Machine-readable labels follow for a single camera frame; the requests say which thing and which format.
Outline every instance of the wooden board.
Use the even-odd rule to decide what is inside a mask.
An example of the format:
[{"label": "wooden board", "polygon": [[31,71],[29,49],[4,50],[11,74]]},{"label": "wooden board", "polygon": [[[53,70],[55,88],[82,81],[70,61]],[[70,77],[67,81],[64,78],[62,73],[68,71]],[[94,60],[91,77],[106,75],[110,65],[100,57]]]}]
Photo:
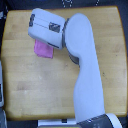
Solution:
[{"label": "wooden board", "polygon": [[[69,18],[85,14],[91,24],[103,83],[106,113],[127,113],[127,61],[117,7],[49,10]],[[7,16],[1,61],[5,111],[10,120],[72,118],[73,89],[79,67],[66,49],[54,49],[53,59],[34,53],[28,36],[31,11],[10,11]]]}]

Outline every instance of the pink sponge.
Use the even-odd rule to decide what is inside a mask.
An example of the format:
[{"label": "pink sponge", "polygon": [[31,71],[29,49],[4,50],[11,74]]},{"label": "pink sponge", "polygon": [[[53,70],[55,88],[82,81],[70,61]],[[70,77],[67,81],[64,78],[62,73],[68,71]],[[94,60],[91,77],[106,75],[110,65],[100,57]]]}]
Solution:
[{"label": "pink sponge", "polygon": [[39,57],[53,58],[53,47],[35,40],[34,52]]}]

